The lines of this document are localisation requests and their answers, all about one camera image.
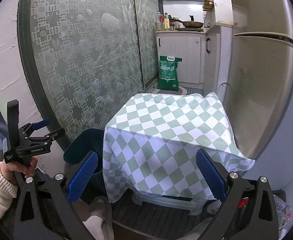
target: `dark green bag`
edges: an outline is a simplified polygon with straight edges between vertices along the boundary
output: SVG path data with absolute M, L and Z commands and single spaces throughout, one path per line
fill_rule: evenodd
M 178 57 L 160 56 L 159 72 L 160 80 L 157 89 L 179 91 L 176 68 L 182 59 Z

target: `countertop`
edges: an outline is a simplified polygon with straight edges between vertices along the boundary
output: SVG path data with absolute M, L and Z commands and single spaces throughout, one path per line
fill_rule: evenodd
M 205 34 L 204 32 L 197 31 L 157 31 L 156 33 L 195 33 L 195 34 Z
M 211 30 L 213 30 L 215 28 L 215 26 L 223 26 L 223 27 L 228 27 L 228 28 L 233 28 L 233 25 L 231 24 L 227 24 L 227 23 L 220 23 L 220 22 L 216 22 L 214 23 L 211 28 L 203 28 L 203 32 L 197 32 L 197 31 L 157 31 L 156 33 L 167 33 L 167 34 L 173 34 L 173 33 L 189 33 L 189 34 L 206 34 L 209 33 Z

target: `white cabinet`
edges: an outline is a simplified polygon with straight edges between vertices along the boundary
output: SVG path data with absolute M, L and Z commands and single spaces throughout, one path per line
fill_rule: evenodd
M 202 88 L 205 35 L 197 32 L 157 32 L 158 56 L 182 58 L 177 68 L 179 85 Z
M 216 92 L 220 64 L 220 33 L 212 32 L 205 38 L 205 67 L 203 94 Z

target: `metal screw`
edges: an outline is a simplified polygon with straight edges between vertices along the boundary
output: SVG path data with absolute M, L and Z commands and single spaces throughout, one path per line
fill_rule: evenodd
M 237 179 L 239 176 L 238 176 L 238 174 L 237 174 L 236 172 L 231 172 L 231 173 L 230 173 L 230 177 L 231 177 L 232 179 Z
M 55 176 L 55 179 L 56 180 L 62 180 L 63 179 L 63 174 L 62 173 L 59 173 Z
M 266 178 L 266 177 L 261 177 L 260 180 L 261 180 L 263 183 L 267 182 L 267 178 Z
M 33 182 L 33 178 L 32 178 L 32 177 L 28 177 L 28 178 L 26 179 L 26 183 L 31 183 L 31 182 Z

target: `textured blue pad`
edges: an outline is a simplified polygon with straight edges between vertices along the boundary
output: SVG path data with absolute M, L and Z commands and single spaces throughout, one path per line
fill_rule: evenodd
M 224 180 L 202 150 L 198 150 L 196 153 L 196 164 L 213 196 L 223 202 L 226 199 Z
M 92 152 L 67 185 L 69 203 L 78 200 L 98 165 L 98 156 Z
M 42 120 L 40 122 L 36 122 L 35 124 L 32 125 L 32 129 L 33 130 L 39 130 L 45 126 L 48 126 L 50 125 L 51 121 L 49 119 L 45 119 L 45 120 Z

